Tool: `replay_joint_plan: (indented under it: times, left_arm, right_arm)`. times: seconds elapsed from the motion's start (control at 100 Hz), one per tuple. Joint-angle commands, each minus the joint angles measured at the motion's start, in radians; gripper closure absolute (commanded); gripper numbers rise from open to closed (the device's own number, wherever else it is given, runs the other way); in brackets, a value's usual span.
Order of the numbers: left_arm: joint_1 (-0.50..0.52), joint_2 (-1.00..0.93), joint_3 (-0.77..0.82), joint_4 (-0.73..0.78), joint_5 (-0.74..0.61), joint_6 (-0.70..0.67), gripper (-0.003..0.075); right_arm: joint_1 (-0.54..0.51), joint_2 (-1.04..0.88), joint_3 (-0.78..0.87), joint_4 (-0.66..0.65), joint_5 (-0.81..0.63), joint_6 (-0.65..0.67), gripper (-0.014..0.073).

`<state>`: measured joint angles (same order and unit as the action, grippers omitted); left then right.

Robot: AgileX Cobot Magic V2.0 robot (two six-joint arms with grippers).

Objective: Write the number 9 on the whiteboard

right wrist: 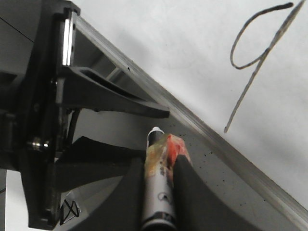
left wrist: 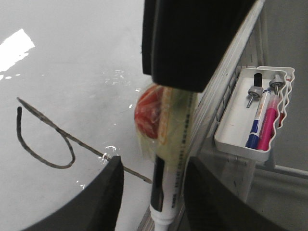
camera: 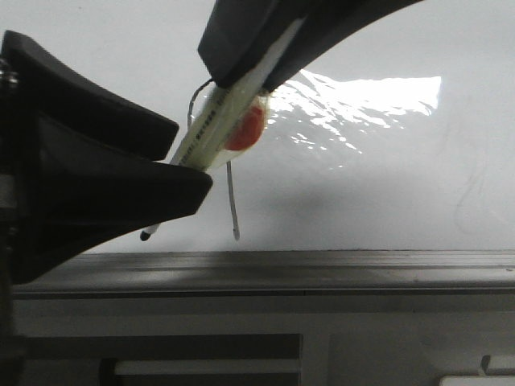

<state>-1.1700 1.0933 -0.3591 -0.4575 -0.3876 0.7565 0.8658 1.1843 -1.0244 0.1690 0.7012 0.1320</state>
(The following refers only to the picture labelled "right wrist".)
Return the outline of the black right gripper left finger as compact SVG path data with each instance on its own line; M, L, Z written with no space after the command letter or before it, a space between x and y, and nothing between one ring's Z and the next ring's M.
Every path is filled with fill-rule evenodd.
M143 159L59 165L61 231L138 231Z

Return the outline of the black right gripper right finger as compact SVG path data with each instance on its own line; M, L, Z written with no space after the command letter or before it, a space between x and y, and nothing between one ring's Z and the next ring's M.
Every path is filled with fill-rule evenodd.
M187 157L178 155L173 178L173 194L180 231L259 230L230 209L206 186Z

